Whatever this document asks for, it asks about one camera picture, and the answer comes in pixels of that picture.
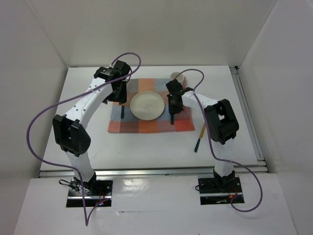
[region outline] white plate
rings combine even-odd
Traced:
[[[141,120],[156,119],[164,108],[164,100],[155,92],[140,92],[131,100],[131,111]]]

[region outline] white panel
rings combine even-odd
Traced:
[[[26,146],[30,120],[58,100],[67,68],[24,0],[3,0],[0,8],[0,234],[11,235],[30,177],[40,164]],[[43,154],[51,111],[32,131]]]
[[[263,154],[300,235],[312,234],[313,6],[279,0],[240,68]]]
[[[191,210],[200,205],[199,193],[195,190],[198,184],[196,175],[114,178],[110,209],[118,212]]]
[[[65,62],[80,67],[126,51],[144,65],[239,65],[276,2],[29,1]]]
[[[191,193],[195,191],[195,185],[190,177],[185,177],[185,181],[184,177],[163,177],[166,178],[162,183],[163,189],[159,187],[160,180],[151,177],[150,188],[146,189],[146,199],[151,200],[142,201],[142,197],[139,197],[129,201],[128,206],[134,208],[134,204],[137,204],[142,210],[114,211],[112,208],[100,208],[91,215],[88,227],[85,227],[82,208],[65,207],[68,187],[59,185],[59,179],[32,179],[14,234],[296,235],[277,176],[258,174],[258,177],[263,185],[264,198],[260,207],[253,212],[239,213],[230,205],[201,206],[199,193]],[[240,178],[246,203],[236,206],[248,209],[257,203],[260,191],[252,175],[243,174]],[[156,201],[159,205],[161,198],[166,200],[169,199],[168,195],[172,195],[171,186],[177,189],[177,201],[184,205],[175,209],[160,207],[158,211],[151,210],[156,196],[149,197],[149,191],[160,190],[154,191],[160,195]]]
[[[238,119],[239,131],[234,141],[234,161],[246,165],[255,165],[258,157],[253,149],[243,111],[228,66],[180,66],[180,67],[141,67],[135,78],[166,78],[175,71],[197,68],[204,72],[205,80],[197,91],[214,99],[228,99]],[[63,87],[60,100],[78,95],[89,86],[93,74],[98,68],[70,68]],[[200,73],[185,73],[190,87],[194,87],[201,78]],[[65,114],[76,101],[60,105],[57,114]],[[89,158],[94,169],[129,169],[129,168],[163,168],[214,166],[215,161],[205,134],[197,153],[195,144],[199,138],[204,120],[200,112],[193,110],[195,131],[167,132],[154,134],[139,133],[108,133],[112,103],[101,104],[94,113],[87,127],[91,137]],[[60,146],[55,143],[54,132],[51,130],[45,160],[69,164],[69,160]],[[42,164],[41,170],[62,170],[63,168]]]

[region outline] table surface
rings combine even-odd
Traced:
[[[197,176],[114,178],[112,207],[96,209],[88,227],[82,208],[65,207],[68,187],[58,178],[31,179],[14,234],[296,235],[276,174],[257,176],[263,202],[249,213],[229,204],[201,206]],[[239,177],[245,203],[236,206],[250,209],[260,190],[251,174]]]
[[[135,78],[169,78],[171,73],[188,68],[197,68],[204,72],[205,79],[198,92],[212,99],[228,99],[238,119],[239,131],[234,142],[234,160],[246,165],[257,164],[252,141],[244,118],[236,88],[228,66],[162,66],[141,67],[132,76]],[[84,92],[98,68],[69,68],[60,100]],[[194,87],[201,78],[195,71],[185,73],[189,87]],[[57,114],[63,115],[77,101],[60,105]],[[94,169],[130,169],[214,166],[205,134],[197,153],[196,142],[203,126],[200,112],[192,111],[195,131],[169,132],[155,134],[110,134],[112,103],[101,104],[92,116],[87,132],[91,137],[89,158]],[[44,159],[59,164],[69,164],[65,153],[55,143],[51,129]],[[41,170],[61,170],[62,168],[42,164]]]

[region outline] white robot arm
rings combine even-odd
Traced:
[[[191,88],[183,89],[177,80],[167,83],[166,87],[169,91],[168,100],[171,124],[174,124],[174,114],[180,113],[184,106],[201,112],[199,103]],[[215,160],[214,178],[223,187],[235,178],[234,166],[231,160],[233,158],[233,141],[236,137],[236,132],[239,130],[239,124],[228,100],[218,101],[202,94],[196,94],[204,109],[211,139],[216,143],[219,158],[230,161]]]
[[[52,121],[56,143],[66,152],[71,165],[80,171],[84,185],[90,191],[96,188],[96,175],[87,152],[91,142],[86,132],[89,120],[102,102],[123,104],[127,101],[125,81],[113,82],[97,90],[95,88],[127,75],[130,70],[130,66],[122,61],[116,61],[113,68],[100,67],[88,89],[93,90],[92,93],[82,97],[63,116],[56,115]],[[80,183],[77,172],[74,178]]]

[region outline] colorful cloth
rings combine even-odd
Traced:
[[[169,78],[140,78],[131,79],[127,83],[127,102],[124,110],[124,118],[121,119],[121,105],[114,102],[111,120],[109,123],[109,133],[160,133],[172,131],[194,131],[195,127],[192,123],[191,110],[184,107],[184,111],[175,114],[174,125],[171,125],[171,116],[168,111],[168,91],[165,86],[170,81]],[[157,119],[145,121],[135,117],[130,109],[132,98],[144,91],[152,91],[158,93],[165,102],[165,109],[161,116]]]

